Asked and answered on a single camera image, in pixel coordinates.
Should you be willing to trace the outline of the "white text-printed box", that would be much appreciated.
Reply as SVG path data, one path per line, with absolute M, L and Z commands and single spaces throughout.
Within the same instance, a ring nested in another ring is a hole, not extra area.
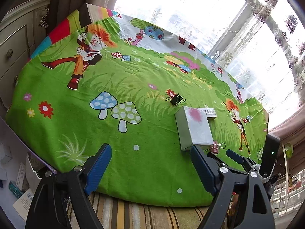
M 26 222 L 28 212 L 31 207 L 31 202 L 33 200 L 34 194 L 29 188 L 24 192 L 23 195 L 13 204 L 13 208 L 18 213 L 18 215 Z

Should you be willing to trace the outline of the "pink binder clip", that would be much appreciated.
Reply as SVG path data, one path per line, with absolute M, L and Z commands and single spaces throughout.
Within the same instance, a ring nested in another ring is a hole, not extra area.
M 225 149 L 226 144 L 225 142 L 218 143 L 217 141 L 213 142 L 213 145 L 210 145 L 206 152 L 212 152 L 213 154 L 218 154 L 221 149 Z

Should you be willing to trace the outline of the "teal foil packet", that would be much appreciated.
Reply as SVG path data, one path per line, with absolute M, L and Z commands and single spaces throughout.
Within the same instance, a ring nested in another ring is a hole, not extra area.
M 23 191 L 21 191 L 19 188 L 18 188 L 18 186 L 14 183 L 14 182 L 12 182 L 12 181 L 10 181 L 9 182 L 9 190 L 12 192 L 12 194 L 17 198 L 17 199 L 19 199 L 22 195 L 23 195 Z

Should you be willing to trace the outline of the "white dental logo box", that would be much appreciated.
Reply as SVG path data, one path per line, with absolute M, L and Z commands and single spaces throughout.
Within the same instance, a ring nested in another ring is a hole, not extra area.
M 207 119 L 217 118 L 217 114 L 214 108 L 204 107 L 203 111 L 205 112 Z

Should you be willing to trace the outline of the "striped rug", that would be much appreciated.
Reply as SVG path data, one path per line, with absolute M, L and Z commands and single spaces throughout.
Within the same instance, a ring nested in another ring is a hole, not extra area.
M 208 210 L 130 203 L 97 192 L 89 201 L 104 228 L 198 228 Z

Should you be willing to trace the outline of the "small white square box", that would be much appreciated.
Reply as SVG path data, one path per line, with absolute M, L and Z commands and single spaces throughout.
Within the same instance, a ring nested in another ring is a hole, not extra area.
M 12 159 L 10 147 L 4 144 L 0 145 L 1 164 L 7 164 Z

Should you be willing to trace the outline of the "purple cardboard storage box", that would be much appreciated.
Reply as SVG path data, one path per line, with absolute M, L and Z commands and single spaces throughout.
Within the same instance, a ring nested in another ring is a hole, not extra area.
M 12 129 L 1 119 L 1 143 L 10 147 L 12 159 L 6 164 L 1 164 L 1 168 L 6 170 L 7 180 L 3 182 L 1 188 L 1 208 L 12 226 L 15 228 L 24 228 L 25 221 L 13 208 L 17 198 L 9 189 L 9 182 L 16 181 L 20 163 L 25 163 L 26 154 L 32 152 Z

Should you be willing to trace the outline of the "black binder clip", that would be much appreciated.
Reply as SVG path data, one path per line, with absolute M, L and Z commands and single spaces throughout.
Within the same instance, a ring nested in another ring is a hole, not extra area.
M 176 94 L 173 97 L 167 97 L 165 100 L 169 101 L 172 106 L 177 106 L 180 103 L 184 103 L 186 101 L 186 99 L 183 98 L 180 94 Z

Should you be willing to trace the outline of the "lace window curtain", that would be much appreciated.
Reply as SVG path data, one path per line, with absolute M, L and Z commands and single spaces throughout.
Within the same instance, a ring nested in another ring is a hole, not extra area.
M 116 0 L 190 41 L 264 107 L 274 128 L 304 105 L 304 26 L 287 0 Z

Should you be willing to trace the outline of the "green cartoon tablecloth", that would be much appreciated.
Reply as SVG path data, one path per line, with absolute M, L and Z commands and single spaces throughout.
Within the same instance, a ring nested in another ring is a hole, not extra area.
M 167 97 L 180 94 L 172 106 Z M 98 190 L 156 206 L 207 206 L 175 113 L 214 108 L 213 141 L 257 160 L 267 134 L 262 105 L 223 67 L 149 22 L 84 4 L 43 40 L 18 75 L 5 120 L 60 172 L 103 143 L 113 155 Z

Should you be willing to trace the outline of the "cream ornate dresser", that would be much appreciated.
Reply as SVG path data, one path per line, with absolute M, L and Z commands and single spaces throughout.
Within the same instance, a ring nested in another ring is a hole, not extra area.
M 16 78 L 46 37 L 51 0 L 29 0 L 9 10 L 1 21 L 1 107 L 11 105 Z

